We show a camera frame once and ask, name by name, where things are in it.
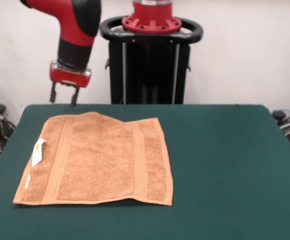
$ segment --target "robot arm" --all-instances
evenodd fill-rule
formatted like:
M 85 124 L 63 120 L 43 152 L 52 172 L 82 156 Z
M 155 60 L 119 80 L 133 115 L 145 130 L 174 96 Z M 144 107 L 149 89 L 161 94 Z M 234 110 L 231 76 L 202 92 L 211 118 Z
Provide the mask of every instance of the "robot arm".
M 91 76 L 87 64 L 99 28 L 100 0 L 20 1 L 59 20 L 58 56 L 57 61 L 52 61 L 50 65 L 50 79 L 53 82 L 50 101 L 55 102 L 55 86 L 61 83 L 76 88 L 71 101 L 72 106 L 76 105 L 79 88 L 85 88 Z

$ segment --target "orange towel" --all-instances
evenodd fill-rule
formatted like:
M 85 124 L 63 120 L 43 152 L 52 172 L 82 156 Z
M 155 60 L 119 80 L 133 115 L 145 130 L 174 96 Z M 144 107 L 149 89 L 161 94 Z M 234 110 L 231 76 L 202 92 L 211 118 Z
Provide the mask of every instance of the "orange towel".
M 42 161 L 32 167 L 30 158 L 14 204 L 135 199 L 171 206 L 173 180 L 157 118 L 121 122 L 96 112 L 59 115 L 47 120 L 40 138 L 46 140 Z

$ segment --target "black robot stand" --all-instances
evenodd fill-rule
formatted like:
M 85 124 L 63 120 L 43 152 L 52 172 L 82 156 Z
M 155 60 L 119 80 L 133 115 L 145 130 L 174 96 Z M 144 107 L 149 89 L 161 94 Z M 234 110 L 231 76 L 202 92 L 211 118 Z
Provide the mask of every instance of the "black robot stand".
M 122 27 L 123 16 L 100 25 L 109 40 L 112 104 L 182 104 L 190 46 L 201 40 L 202 27 L 180 18 L 185 29 L 168 34 L 130 32 Z

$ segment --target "white wall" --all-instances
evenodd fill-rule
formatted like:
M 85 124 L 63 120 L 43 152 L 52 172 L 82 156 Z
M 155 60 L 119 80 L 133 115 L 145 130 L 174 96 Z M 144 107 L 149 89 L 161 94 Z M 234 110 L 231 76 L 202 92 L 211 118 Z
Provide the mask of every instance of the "white wall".
M 129 14 L 131 2 L 103 0 L 102 19 Z M 290 0 L 174 0 L 174 12 L 205 30 L 192 46 L 185 103 L 290 109 Z M 27 105 L 48 103 L 58 37 L 56 19 L 0 0 L 0 103 L 15 123 Z M 98 37 L 79 103 L 110 103 L 107 58 L 107 41 Z M 73 88 L 58 86 L 57 93 L 57 103 L 68 103 Z

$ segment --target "green table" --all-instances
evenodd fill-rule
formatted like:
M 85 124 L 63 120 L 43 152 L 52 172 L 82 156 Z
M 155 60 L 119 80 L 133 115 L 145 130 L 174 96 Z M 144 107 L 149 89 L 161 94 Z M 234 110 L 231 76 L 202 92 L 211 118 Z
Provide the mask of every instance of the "green table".
M 97 111 L 158 117 L 174 178 L 173 206 L 15 206 L 43 123 Z M 290 240 L 290 144 L 267 109 L 251 105 L 29 106 L 0 157 L 0 240 Z

